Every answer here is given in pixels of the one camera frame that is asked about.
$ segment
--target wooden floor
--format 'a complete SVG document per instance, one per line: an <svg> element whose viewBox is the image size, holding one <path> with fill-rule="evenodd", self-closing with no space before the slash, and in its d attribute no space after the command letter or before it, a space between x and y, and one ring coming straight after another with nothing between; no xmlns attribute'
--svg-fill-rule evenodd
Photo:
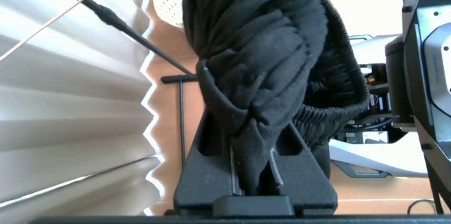
<svg viewBox="0 0 451 224"><path fill-rule="evenodd" d="M346 7L346 0L335 1L339 1L337 2L338 7L343 8L343 18L345 20L353 19L358 17L360 13L364 13L364 10L360 7L356 8L356 10L349 8L349 5ZM399 3L399 0L388 1L392 6L396 6ZM371 2L362 1L362 3L371 7ZM150 5L148 11L155 22L154 31L149 39L194 72L196 56L186 42L184 34L180 30L161 22L156 17L152 5ZM374 12L370 12L367 15L372 18L377 16ZM384 18L391 19L388 32L397 31L396 29L399 27L398 19L393 16L384 16ZM362 32L362 24L348 23L347 25L351 28L350 32L355 34L374 35L375 32L382 32L380 29L381 25L377 23L377 19L374 19L374 21L376 22L371 26L366 26L365 30L370 30L368 32ZM179 75L181 72L164 60L155 58L149 67L148 73L158 85L150 101L151 107L159 115L159 120L152 130L152 136L159 144L163 157L166 159L154 173L154 177L159 179L166 188L166 193L161 202L152 208L154 214L158 215L172 207L172 196L181 171L178 110L179 86L178 84L164 85L159 79L164 75ZM204 109L202 95L196 82L184 84L184 104L185 144L188 151ZM347 177L333 166L331 181L340 200L337 210L339 214L404 214L408 206L416 199L430 199L432 197L428 180L421 178L353 179ZM412 213L433 213L433 209L429 204L422 203L415 206Z"/></svg>

